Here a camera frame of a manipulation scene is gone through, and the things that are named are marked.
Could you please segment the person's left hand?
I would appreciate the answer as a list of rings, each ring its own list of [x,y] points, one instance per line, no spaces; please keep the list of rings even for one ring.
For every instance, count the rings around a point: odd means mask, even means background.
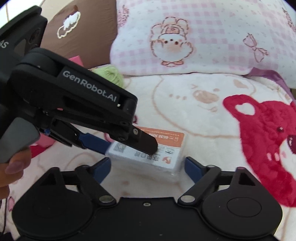
[[[29,147],[14,154],[8,163],[1,164],[1,200],[9,196],[9,185],[23,176],[24,169],[31,163],[32,154]]]

